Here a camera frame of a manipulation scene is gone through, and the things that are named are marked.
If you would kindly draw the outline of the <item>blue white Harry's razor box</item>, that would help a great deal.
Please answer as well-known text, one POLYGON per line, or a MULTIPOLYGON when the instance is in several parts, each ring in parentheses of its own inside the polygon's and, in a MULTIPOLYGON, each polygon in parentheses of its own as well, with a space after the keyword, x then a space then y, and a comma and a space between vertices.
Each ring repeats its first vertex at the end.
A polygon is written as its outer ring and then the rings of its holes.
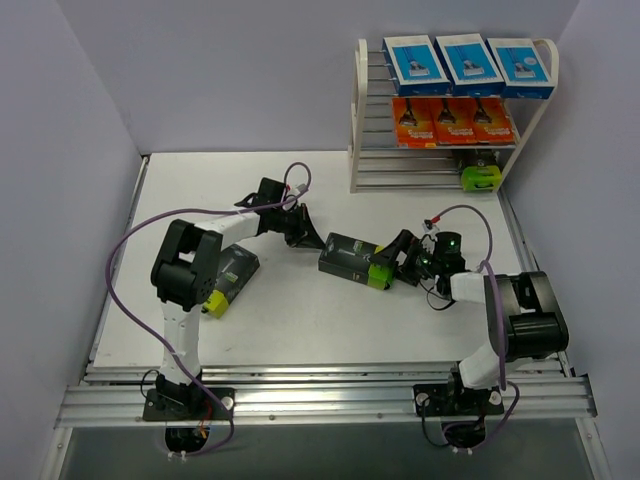
POLYGON ((450 80, 451 96, 501 94, 505 81, 479 33, 440 35, 435 38, 434 47, 450 80))

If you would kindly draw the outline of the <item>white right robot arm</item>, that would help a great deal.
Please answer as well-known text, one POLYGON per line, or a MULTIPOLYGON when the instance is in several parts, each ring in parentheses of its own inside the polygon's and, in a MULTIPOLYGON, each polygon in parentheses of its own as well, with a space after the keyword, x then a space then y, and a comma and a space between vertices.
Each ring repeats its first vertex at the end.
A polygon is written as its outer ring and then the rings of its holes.
POLYGON ((507 366, 543 360, 565 350, 569 330, 546 273, 496 275, 486 265, 466 268, 462 236, 434 231, 421 238, 403 230, 371 262, 388 267, 411 285, 432 280, 449 305, 474 303, 485 308, 488 339, 459 361, 445 386, 421 387, 416 409, 428 416, 497 414, 503 411, 500 388, 507 366))

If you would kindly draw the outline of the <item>black green razor box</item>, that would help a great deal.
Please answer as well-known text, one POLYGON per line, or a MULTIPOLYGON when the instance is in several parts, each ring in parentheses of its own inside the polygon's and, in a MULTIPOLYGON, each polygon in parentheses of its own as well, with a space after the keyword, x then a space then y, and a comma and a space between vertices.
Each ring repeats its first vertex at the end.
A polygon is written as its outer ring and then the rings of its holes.
POLYGON ((388 290, 393 283, 393 271, 371 261, 383 246, 331 232, 318 259, 318 270, 336 277, 388 290))
POLYGON ((201 312, 221 319, 259 268, 258 256, 246 248, 233 244, 223 250, 214 290, 201 312))
POLYGON ((489 149, 461 149, 453 151, 461 187, 465 192, 494 191, 502 182, 497 154, 489 149))

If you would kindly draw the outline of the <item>orange Gillette razor box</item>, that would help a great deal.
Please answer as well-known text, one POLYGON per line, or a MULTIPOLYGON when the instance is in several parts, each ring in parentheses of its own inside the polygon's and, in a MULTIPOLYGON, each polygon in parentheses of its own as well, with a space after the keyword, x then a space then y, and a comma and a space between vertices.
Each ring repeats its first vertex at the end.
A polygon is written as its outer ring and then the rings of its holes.
POLYGON ((497 98, 476 98, 472 127, 480 144, 512 144, 515 134, 503 103, 497 98))
POLYGON ((425 149, 437 146, 435 127, 426 98, 394 98, 392 112, 399 148, 425 149))
POLYGON ((474 102, 466 98, 432 98, 428 106, 438 143, 471 145, 477 139, 473 129, 474 102))

